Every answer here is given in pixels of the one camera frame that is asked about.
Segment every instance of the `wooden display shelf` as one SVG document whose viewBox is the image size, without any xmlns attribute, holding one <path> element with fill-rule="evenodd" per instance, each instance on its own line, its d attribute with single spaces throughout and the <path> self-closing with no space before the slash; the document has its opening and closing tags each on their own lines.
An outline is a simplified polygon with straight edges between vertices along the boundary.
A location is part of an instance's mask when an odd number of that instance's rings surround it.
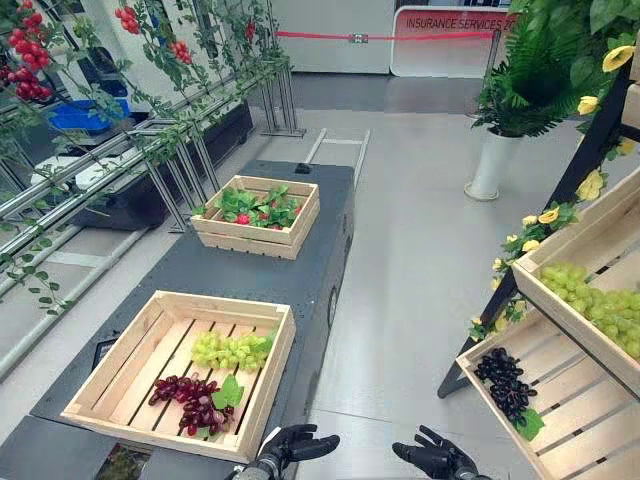
<svg viewBox="0 0 640 480">
<path fill-rule="evenodd" d="M 528 442 L 473 371 L 497 347 L 519 359 L 538 391 L 530 407 L 545 422 Z M 634 480 L 640 458 L 640 403 L 540 312 L 460 355 L 458 364 L 545 480 Z"/>
<path fill-rule="evenodd" d="M 259 372 L 210 370 L 191 361 L 191 347 L 207 331 L 239 337 L 277 329 L 266 365 Z M 248 462 L 257 453 L 295 323 L 287 305 L 156 292 L 93 371 L 62 416 L 99 433 L 225 460 Z M 153 383 L 170 375 L 222 383 L 235 373 L 245 387 L 231 430 L 213 438 L 189 437 L 178 427 L 182 405 L 150 406 Z"/>
<path fill-rule="evenodd" d="M 221 209 L 215 206 L 222 191 L 228 187 L 264 197 L 269 190 L 281 185 L 289 187 L 285 199 L 295 198 L 302 206 L 293 225 L 282 230 L 224 222 Z M 206 246 L 295 260 L 320 211 L 320 190 L 313 183 L 236 175 L 206 203 L 206 207 L 204 216 L 191 217 L 191 223 Z"/>
<path fill-rule="evenodd" d="M 518 290 L 596 356 L 611 373 L 640 395 L 640 363 L 540 281 L 546 265 L 583 266 L 604 291 L 637 291 L 640 282 L 640 169 L 580 214 L 580 222 L 547 238 L 517 260 Z"/>
</svg>

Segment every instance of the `dark gray platform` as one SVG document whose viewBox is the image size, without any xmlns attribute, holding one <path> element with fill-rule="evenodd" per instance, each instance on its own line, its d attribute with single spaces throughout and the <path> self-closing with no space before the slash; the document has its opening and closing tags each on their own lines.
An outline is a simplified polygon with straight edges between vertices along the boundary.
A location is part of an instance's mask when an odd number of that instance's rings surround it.
<svg viewBox="0 0 640 480">
<path fill-rule="evenodd" d="M 86 462 L 69 462 L 62 457 L 76 452 L 73 442 L 84 432 L 87 444 L 102 448 L 104 437 L 78 427 L 64 426 L 59 414 L 91 372 L 99 342 L 121 332 L 156 290 L 223 296 L 284 303 L 292 306 L 297 332 L 280 382 L 266 431 L 278 425 L 304 421 L 315 387 L 329 335 L 330 297 L 340 290 L 353 237 L 353 169 L 317 165 L 310 174 L 295 174 L 295 165 L 285 162 L 253 161 L 242 174 L 317 183 L 320 186 L 320 214 L 304 242 L 297 260 L 211 249 L 202 246 L 194 232 L 184 234 L 156 264 L 138 287 L 118 307 L 85 345 L 56 382 L 0 447 L 0 477 L 8 480 L 42 478 L 40 463 L 53 462 L 47 478 L 81 479 Z M 58 441 L 31 441 L 34 422 L 45 437 Z M 57 467 L 64 463 L 59 476 Z M 224 478 L 232 464 L 197 455 L 156 448 L 144 470 L 144 479 L 182 480 Z"/>
</svg>

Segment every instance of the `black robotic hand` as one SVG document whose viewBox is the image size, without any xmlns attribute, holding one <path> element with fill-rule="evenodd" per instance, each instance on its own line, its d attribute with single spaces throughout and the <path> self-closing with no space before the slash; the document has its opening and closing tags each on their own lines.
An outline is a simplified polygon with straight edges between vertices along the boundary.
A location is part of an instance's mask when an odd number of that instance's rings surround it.
<svg viewBox="0 0 640 480">
<path fill-rule="evenodd" d="M 420 433 L 428 437 L 416 435 L 414 440 L 421 446 L 409 446 L 394 443 L 394 453 L 405 462 L 409 462 L 430 478 L 442 480 L 466 480 L 478 477 L 476 464 L 469 456 L 452 442 L 437 433 L 420 425 Z"/>
<path fill-rule="evenodd" d="M 313 438 L 317 425 L 293 425 L 281 429 L 262 448 L 258 458 L 250 464 L 261 470 L 272 471 L 272 478 L 279 479 L 289 463 L 324 457 L 340 443 L 338 435 Z"/>
</svg>

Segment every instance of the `blue crate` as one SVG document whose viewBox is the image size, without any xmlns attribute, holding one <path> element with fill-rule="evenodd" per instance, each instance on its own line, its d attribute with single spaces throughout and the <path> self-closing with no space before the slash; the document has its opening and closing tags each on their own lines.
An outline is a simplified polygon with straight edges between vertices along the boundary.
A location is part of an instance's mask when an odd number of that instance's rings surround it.
<svg viewBox="0 0 640 480">
<path fill-rule="evenodd" d="M 117 98 L 116 101 L 122 107 L 122 116 L 119 118 L 128 117 L 131 113 L 129 111 L 129 104 L 124 98 Z M 63 104 L 53 109 L 54 115 L 49 118 L 49 122 L 54 127 L 60 130 L 75 130 L 83 129 L 90 133 L 102 133 L 111 127 L 112 118 L 101 119 L 100 115 L 89 116 L 89 108 L 95 105 L 93 100 L 74 100 L 73 105 L 79 108 L 74 108 L 71 105 Z"/>
</svg>

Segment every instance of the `white vase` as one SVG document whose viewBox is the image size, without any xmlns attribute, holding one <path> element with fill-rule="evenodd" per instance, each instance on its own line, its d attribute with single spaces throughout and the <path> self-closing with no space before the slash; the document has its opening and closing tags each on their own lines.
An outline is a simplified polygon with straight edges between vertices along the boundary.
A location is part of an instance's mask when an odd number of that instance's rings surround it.
<svg viewBox="0 0 640 480">
<path fill-rule="evenodd" d="M 502 137 L 487 132 L 482 146 L 480 164 L 473 181 L 464 187 L 464 193 L 482 202 L 495 200 L 500 195 L 498 186 L 507 172 L 523 137 Z"/>
</svg>

